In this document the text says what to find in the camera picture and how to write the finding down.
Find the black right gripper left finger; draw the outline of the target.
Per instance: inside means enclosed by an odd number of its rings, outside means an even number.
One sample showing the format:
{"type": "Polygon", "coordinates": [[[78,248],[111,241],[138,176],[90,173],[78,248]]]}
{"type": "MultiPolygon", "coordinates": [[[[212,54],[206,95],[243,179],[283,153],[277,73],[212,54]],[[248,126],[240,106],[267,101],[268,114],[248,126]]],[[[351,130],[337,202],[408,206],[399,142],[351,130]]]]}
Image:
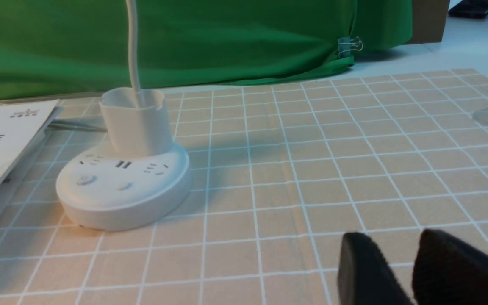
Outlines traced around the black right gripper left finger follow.
{"type": "Polygon", "coordinates": [[[378,245],[368,235],[347,232],[338,265],[341,305],[412,305],[378,245]]]}

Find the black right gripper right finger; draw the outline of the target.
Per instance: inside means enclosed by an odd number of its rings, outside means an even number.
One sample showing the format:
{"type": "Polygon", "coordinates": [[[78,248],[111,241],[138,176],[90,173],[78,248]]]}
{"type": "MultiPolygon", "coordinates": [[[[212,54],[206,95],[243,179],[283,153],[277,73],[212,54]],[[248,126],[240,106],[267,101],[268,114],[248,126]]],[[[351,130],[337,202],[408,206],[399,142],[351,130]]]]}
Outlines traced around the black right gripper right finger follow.
{"type": "Polygon", "coordinates": [[[488,255],[427,228],[419,240],[412,290],[419,305],[488,305],[488,255]]]}

